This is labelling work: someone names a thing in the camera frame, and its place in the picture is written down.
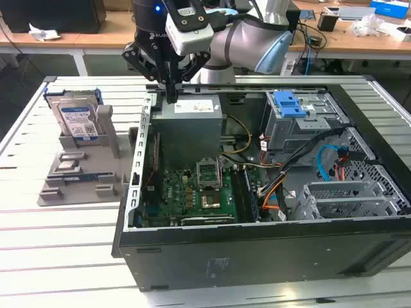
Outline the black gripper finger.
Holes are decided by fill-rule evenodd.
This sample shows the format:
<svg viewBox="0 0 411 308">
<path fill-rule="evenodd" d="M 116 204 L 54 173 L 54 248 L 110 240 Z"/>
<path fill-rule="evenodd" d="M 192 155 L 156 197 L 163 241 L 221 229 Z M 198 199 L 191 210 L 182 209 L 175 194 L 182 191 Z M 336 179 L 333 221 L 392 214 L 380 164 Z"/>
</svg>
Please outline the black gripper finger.
<svg viewBox="0 0 411 308">
<path fill-rule="evenodd" d="M 199 70 L 210 60 L 211 54 L 207 51 L 196 52 L 191 56 L 172 57 L 172 103 L 176 103 L 180 84 L 190 81 Z"/>
<path fill-rule="evenodd" d="M 122 57 L 137 69 L 147 80 L 157 81 L 159 87 L 166 93 L 168 103 L 173 103 L 173 84 L 171 74 L 164 60 L 163 52 L 157 40 L 141 47 L 137 41 L 128 44 L 123 50 Z"/>
</svg>

